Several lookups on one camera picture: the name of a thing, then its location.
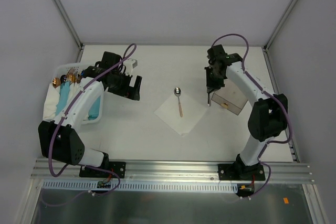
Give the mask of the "clear plastic utensil box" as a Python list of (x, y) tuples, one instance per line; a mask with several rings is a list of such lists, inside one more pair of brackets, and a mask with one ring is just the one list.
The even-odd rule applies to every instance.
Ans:
[(247, 103), (246, 96), (229, 79), (224, 80), (224, 87), (212, 94), (212, 101), (235, 115), (239, 115)]

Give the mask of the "wooden handled spoon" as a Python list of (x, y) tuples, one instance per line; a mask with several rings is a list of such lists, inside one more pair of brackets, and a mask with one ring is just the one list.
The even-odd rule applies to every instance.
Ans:
[(175, 94), (175, 96), (177, 97), (177, 100), (178, 100), (180, 117), (183, 117), (183, 110), (182, 110), (182, 105), (181, 105), (181, 100), (180, 100), (181, 89), (179, 87), (175, 87), (174, 88), (174, 94)]

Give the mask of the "white paper napkin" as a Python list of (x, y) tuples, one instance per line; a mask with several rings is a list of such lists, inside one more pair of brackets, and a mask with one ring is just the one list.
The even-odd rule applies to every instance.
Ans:
[(154, 114), (177, 134), (184, 136), (195, 127), (207, 108), (187, 94), (180, 96), (180, 102), (183, 116), (180, 116), (178, 98), (174, 94), (165, 100)]

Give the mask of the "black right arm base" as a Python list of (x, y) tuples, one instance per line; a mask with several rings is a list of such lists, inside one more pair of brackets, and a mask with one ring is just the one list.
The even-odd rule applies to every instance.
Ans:
[(263, 166), (258, 163), (253, 166), (239, 166), (235, 164), (218, 164), (219, 180), (255, 180), (264, 181), (265, 172)]

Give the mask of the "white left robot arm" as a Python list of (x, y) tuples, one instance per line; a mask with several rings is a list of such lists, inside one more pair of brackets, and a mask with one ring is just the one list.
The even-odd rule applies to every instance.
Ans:
[(127, 57), (104, 52), (102, 60), (82, 71), (79, 88), (66, 106), (53, 118), (43, 120), (39, 127), (42, 155), (66, 165), (81, 165), (91, 168), (99, 177), (110, 170), (107, 153), (85, 147), (78, 135), (83, 121), (97, 100), (103, 100), (105, 91), (115, 95), (140, 100), (142, 77), (137, 76), (130, 86), (132, 75), (122, 71)]

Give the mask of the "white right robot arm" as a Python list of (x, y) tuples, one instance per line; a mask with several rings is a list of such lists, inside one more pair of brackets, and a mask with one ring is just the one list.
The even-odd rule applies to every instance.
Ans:
[(251, 80), (243, 69), (243, 59), (239, 54), (227, 54), (221, 45), (212, 46), (208, 51), (206, 71), (207, 94), (225, 86), (230, 80), (238, 86), (252, 106), (248, 119), (249, 139), (232, 164), (219, 164), (220, 180), (265, 180), (260, 158), (267, 144), (287, 128), (285, 117), (288, 99), (284, 94), (273, 98), (255, 80)]

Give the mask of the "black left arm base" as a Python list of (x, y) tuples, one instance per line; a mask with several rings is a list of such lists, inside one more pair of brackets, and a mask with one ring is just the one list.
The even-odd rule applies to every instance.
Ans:
[(116, 178), (116, 175), (105, 172), (105, 170), (114, 172), (121, 179), (125, 178), (127, 163), (126, 162), (117, 162), (110, 161), (108, 165), (95, 167), (92, 169), (91, 167), (86, 166), (84, 169), (81, 169), (79, 172), (79, 177), (81, 178), (108, 178), (110, 175), (112, 178)]

